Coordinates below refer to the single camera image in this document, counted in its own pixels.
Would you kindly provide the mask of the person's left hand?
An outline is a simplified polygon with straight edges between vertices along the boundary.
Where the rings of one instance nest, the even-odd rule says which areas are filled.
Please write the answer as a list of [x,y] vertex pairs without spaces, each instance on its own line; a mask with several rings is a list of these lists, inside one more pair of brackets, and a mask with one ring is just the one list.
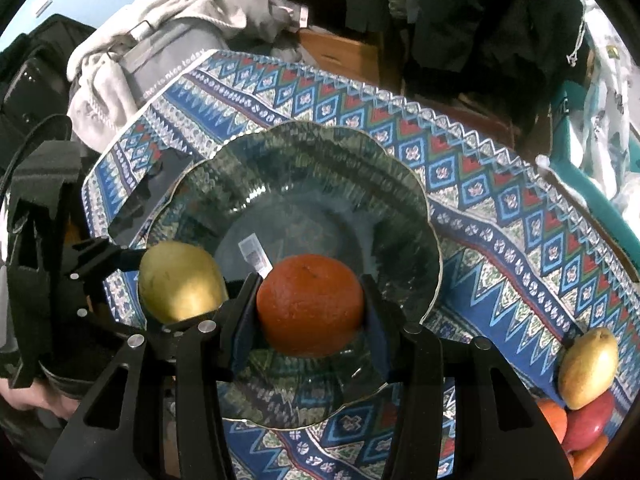
[[42,408],[56,417],[69,420],[80,402],[64,396],[45,382],[35,380],[28,388],[11,388],[6,378],[0,380],[1,395],[12,408],[19,411]]

